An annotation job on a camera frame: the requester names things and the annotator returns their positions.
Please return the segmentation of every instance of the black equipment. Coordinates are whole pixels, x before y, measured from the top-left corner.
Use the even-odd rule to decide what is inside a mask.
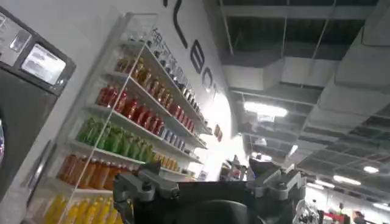
[[[125,224],[291,224],[306,178],[271,163],[256,170],[253,181],[176,183],[158,176],[160,163],[145,164],[115,177],[114,208]]]

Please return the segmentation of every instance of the yellow juice bottle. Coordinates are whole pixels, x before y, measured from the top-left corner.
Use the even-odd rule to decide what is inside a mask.
[[[85,214],[84,222],[83,224],[92,224],[95,216],[96,216],[96,208],[97,206],[97,201],[92,203],[92,205],[88,208],[87,213]]]
[[[102,208],[102,211],[100,212],[97,220],[97,224],[105,224],[105,221],[107,220],[107,217],[110,213],[111,208],[111,200],[107,200],[104,203],[104,206]]]
[[[72,205],[72,208],[69,210],[68,215],[66,216],[64,224],[74,224],[76,221],[77,213],[79,212],[80,203],[75,203]]]
[[[68,199],[66,200],[63,200],[60,205],[58,206],[58,208],[55,210],[54,214],[53,214],[53,218],[51,220],[51,223],[53,224],[56,224],[59,222],[60,218],[61,218],[61,215],[62,213],[64,212],[65,210],[65,207],[66,207],[66,204],[68,203]]]
[[[104,198],[103,197],[98,197],[96,199],[96,215],[93,219],[93,224],[98,224],[99,221],[99,214],[101,213],[102,205],[103,205]]]
[[[115,220],[117,219],[117,216],[118,216],[118,211],[115,208],[111,208],[111,213],[107,219],[106,224],[115,224]]]
[[[48,208],[48,210],[44,215],[44,224],[51,224],[54,212],[59,207],[62,200],[63,200],[62,194],[57,194],[57,196],[55,196],[53,202],[51,203],[50,207]]]
[[[88,208],[88,200],[84,199],[79,206],[79,211],[77,212],[76,224],[83,224],[84,215],[85,212],[87,211],[87,208]]]

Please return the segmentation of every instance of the exposed ceiling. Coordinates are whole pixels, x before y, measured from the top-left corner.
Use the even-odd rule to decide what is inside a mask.
[[[388,2],[217,1],[233,52],[225,51],[221,61],[249,150],[295,164],[311,179],[333,182],[336,191],[390,201],[390,48],[367,43],[390,18]],[[244,102],[289,113],[260,122]],[[299,148],[290,156],[294,144]],[[365,166],[380,171],[369,174]],[[333,175],[361,185],[337,183]]]

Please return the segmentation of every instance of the screen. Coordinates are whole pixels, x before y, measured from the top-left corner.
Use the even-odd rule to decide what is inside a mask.
[[[22,69],[54,85],[65,68],[66,63],[46,48],[35,44],[22,64]]]

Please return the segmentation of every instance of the fluorescent light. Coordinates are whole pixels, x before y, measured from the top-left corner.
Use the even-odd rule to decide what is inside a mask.
[[[272,157],[267,156],[267,155],[261,155],[261,160],[263,160],[263,161],[271,161]]]
[[[320,184],[320,185],[323,185],[325,187],[335,188],[334,184],[331,184],[331,183],[328,183],[328,182],[324,182],[322,180],[316,180],[316,184]]]
[[[293,145],[293,147],[291,148],[290,152],[288,153],[287,157],[291,156],[292,154],[294,154],[294,152],[298,149],[298,145]]]
[[[257,114],[268,115],[268,116],[284,117],[287,115],[287,110],[283,108],[265,105],[262,103],[245,102],[244,108],[247,111],[252,111]]]
[[[320,190],[324,190],[324,187],[321,186],[321,185],[318,185],[318,184],[307,183],[307,186],[310,186],[310,187],[313,187],[313,188],[317,188],[317,189],[320,189]]]
[[[390,212],[390,207],[389,206],[386,206],[386,205],[383,205],[383,204],[379,204],[379,203],[374,203],[372,205],[374,207],[377,207],[377,208],[380,208],[380,209],[383,209],[383,210],[386,210],[386,211]]]
[[[338,176],[338,175],[334,175],[333,179],[335,179],[335,181],[337,181],[337,182],[345,182],[345,183],[349,183],[349,184],[353,184],[353,185],[361,185],[361,183],[357,180],[353,180],[353,179]]]
[[[366,171],[367,173],[377,173],[379,170],[372,166],[366,166],[364,167],[364,171]]]

